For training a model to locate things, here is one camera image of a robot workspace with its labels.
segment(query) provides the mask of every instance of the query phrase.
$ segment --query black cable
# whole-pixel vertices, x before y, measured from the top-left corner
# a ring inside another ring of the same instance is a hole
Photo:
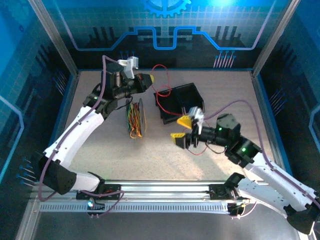
[[[133,96],[131,96],[130,102],[128,102],[127,104],[125,104],[125,105],[123,105],[123,106],[120,106],[120,107],[116,108],[115,110],[119,110],[119,109],[122,109],[122,108],[124,108],[124,107],[126,107],[126,106],[130,105],[130,104],[132,103],[132,100],[133,100],[133,99],[134,99],[134,97],[133,97]]]
[[[205,145],[209,150],[211,150],[215,154],[223,154],[226,151],[226,148],[224,148],[224,150],[222,152],[218,152],[218,151],[213,150],[211,147],[209,147],[209,145],[207,143],[205,143]]]

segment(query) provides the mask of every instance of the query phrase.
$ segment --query black container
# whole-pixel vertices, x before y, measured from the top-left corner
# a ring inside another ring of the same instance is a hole
[[[169,90],[160,91],[159,94],[167,95]],[[158,96],[159,104],[168,112],[185,115],[189,112],[192,107],[199,107],[205,112],[205,103],[199,94],[195,84],[188,83],[185,85],[177,86],[172,88],[171,94],[167,97]],[[163,124],[169,124],[175,122],[180,116],[172,115],[164,112],[160,107],[160,117],[163,120]]]

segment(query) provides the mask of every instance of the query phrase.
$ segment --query purple cable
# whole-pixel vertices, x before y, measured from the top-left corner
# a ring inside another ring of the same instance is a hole
[[[91,193],[91,192],[85,191],[85,190],[83,190],[83,191],[81,191],[81,192],[83,192],[84,194],[88,194],[88,195],[90,195],[90,196],[99,197],[99,198],[101,198],[101,197],[108,197],[108,196],[112,196],[112,195],[116,195],[116,194],[121,194],[121,196],[119,197],[119,199],[118,199],[106,212],[101,213],[100,215],[98,215],[99,217],[102,217],[103,215],[108,214],[112,209],[114,209],[115,206],[121,201],[121,199],[122,199],[122,198],[124,197],[124,195],[125,195],[125,192],[122,191],[122,190],[115,191],[115,192],[111,192],[111,193],[106,193],[106,194],[94,194],[94,193]]]
[[[259,142],[260,142],[260,145],[261,145],[261,151],[262,151],[262,155],[263,155],[263,158],[265,160],[265,162],[267,163],[267,165],[272,169],[274,170],[281,178],[283,178],[284,180],[286,180],[287,182],[289,182],[292,186],[294,186],[295,188],[297,188],[300,192],[302,192],[305,196],[307,196],[319,209],[320,209],[320,203],[315,199],[313,198],[309,193],[307,193],[303,188],[301,188],[299,185],[297,185],[295,182],[293,182],[290,178],[288,178],[287,176],[285,176],[284,174],[282,174],[280,171],[278,171],[277,169],[274,169],[273,165],[271,164],[271,162],[269,161],[268,157],[267,157],[267,154],[266,154],[266,151],[265,151],[265,147],[264,147],[264,143],[262,141],[262,136],[261,136],[261,131],[260,131],[260,128],[259,128],[259,124],[258,124],[258,119],[257,119],[257,116],[255,114],[255,111],[253,109],[253,107],[250,105],[249,102],[247,102],[246,100],[243,100],[243,99],[239,99],[239,100],[235,100],[235,101],[232,101],[230,102],[229,104],[227,104],[226,106],[220,108],[218,111],[216,111],[215,113],[213,113],[212,115],[210,116],[207,116],[204,118],[204,120],[209,120],[211,118],[213,118],[214,116],[218,115],[219,113],[221,113],[223,110],[225,110],[227,107],[229,107],[230,105],[232,104],[235,104],[235,103],[245,103],[249,106],[250,110],[251,110],[251,113],[253,115],[253,118],[254,118],[254,122],[255,122],[255,126],[256,126],[256,130],[257,130],[257,133],[258,133],[258,138],[259,138]]]
[[[59,148],[61,147],[61,145],[63,144],[63,142],[66,140],[66,138],[68,137],[68,135],[90,114],[92,113],[96,107],[99,105],[100,101],[102,100],[102,97],[104,95],[105,92],[105,88],[106,88],[106,74],[107,74],[107,64],[106,64],[106,60],[109,60],[110,62],[114,62],[116,63],[117,61],[111,59],[110,57],[107,57],[106,55],[102,56],[102,65],[103,65],[103,76],[102,76],[102,86],[101,86],[101,91],[100,91],[100,95],[96,101],[96,103],[93,105],[93,107],[85,114],[83,115],[83,117],[81,117],[79,119],[79,121],[77,121],[75,124],[72,125],[72,127],[70,127],[70,129],[63,135],[63,137],[61,138],[61,140],[58,142],[58,144],[56,145],[55,149],[53,150],[53,152],[51,153],[50,157],[48,158],[48,160],[46,161],[43,170],[41,172],[41,176],[39,179],[39,189],[38,189],[38,198],[40,199],[40,201],[45,202],[47,200],[49,200],[53,195],[55,195],[57,192],[53,192],[52,194],[50,194],[48,197],[42,197],[42,187],[43,187],[43,182],[44,182],[44,178],[45,178],[45,174],[46,171],[49,167],[49,164],[51,162],[51,160],[54,158],[54,156],[56,155],[56,153],[59,151]]]

